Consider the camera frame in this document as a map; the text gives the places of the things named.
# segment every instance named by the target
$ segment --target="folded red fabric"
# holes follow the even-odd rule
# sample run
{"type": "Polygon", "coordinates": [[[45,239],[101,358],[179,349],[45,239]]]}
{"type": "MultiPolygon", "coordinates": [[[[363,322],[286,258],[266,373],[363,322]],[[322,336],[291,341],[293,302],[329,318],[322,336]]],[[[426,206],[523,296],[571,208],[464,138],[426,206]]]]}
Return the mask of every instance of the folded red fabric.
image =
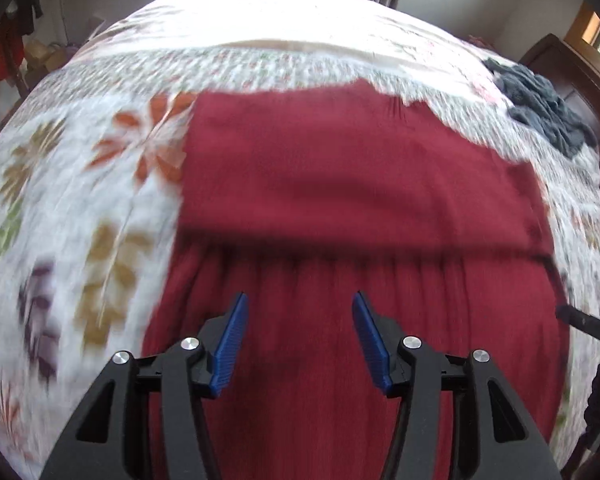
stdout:
{"type": "Polygon", "coordinates": [[[205,407],[226,480],[379,478],[397,404],[366,370],[350,314],[359,289],[439,351],[487,349],[549,438],[568,330],[554,316],[564,298],[529,163],[362,81],[204,92],[186,151],[171,269],[143,351],[249,295],[234,377],[205,407]]]}

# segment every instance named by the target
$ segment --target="window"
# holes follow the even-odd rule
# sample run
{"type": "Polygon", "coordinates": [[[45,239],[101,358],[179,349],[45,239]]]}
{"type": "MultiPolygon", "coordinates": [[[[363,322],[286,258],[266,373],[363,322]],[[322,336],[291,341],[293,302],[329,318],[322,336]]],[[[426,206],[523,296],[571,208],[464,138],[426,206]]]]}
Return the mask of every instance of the window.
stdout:
{"type": "Polygon", "coordinates": [[[582,4],[564,41],[600,74],[600,18],[587,2],[582,4]]]}

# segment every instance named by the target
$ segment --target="brown wooden headboard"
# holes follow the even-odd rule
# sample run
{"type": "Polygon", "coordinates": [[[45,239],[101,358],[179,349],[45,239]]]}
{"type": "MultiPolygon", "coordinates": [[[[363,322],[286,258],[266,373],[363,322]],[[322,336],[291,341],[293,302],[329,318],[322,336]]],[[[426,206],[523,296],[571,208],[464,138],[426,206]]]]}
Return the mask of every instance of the brown wooden headboard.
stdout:
{"type": "Polygon", "coordinates": [[[549,34],[527,52],[520,63],[543,75],[569,108],[593,129],[600,146],[600,75],[576,51],[549,34]]]}

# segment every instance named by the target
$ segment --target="bed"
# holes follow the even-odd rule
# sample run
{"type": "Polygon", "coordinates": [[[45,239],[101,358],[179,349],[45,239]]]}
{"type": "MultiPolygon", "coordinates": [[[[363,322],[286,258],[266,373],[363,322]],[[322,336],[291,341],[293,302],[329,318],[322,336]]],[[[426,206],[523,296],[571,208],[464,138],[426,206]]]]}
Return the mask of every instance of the bed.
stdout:
{"type": "MultiPolygon", "coordinates": [[[[13,470],[36,479],[110,355],[141,353],[173,244],[180,140],[203,89],[364,78],[425,100],[469,140],[531,161],[568,297],[600,317],[599,155],[584,146],[568,160],[509,119],[482,64],[493,56],[366,0],[155,0],[49,75],[0,134],[0,452],[13,470]]],[[[599,361],[600,344],[572,331],[559,465],[584,430],[599,361]]]]}

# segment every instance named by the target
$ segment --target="metal pin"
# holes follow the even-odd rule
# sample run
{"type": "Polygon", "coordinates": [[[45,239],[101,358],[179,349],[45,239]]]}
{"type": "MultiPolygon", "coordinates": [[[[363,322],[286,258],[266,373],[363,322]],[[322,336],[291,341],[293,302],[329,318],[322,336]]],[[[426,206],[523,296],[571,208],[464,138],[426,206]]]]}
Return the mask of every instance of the metal pin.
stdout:
{"type": "Polygon", "coordinates": [[[185,350],[195,350],[200,346],[200,341],[198,341],[195,337],[186,337],[184,338],[180,346],[182,346],[185,350]]]}
{"type": "Polygon", "coordinates": [[[479,363],[485,363],[491,359],[491,356],[486,350],[474,350],[474,359],[479,363]]]}
{"type": "Polygon", "coordinates": [[[422,341],[419,337],[410,335],[402,340],[402,344],[405,345],[407,348],[416,349],[422,346],[422,341]]]}
{"type": "Polygon", "coordinates": [[[117,365],[123,365],[124,363],[129,361],[129,359],[131,359],[131,355],[129,355],[129,352],[122,351],[122,352],[116,352],[115,354],[113,354],[112,360],[117,365]]]}

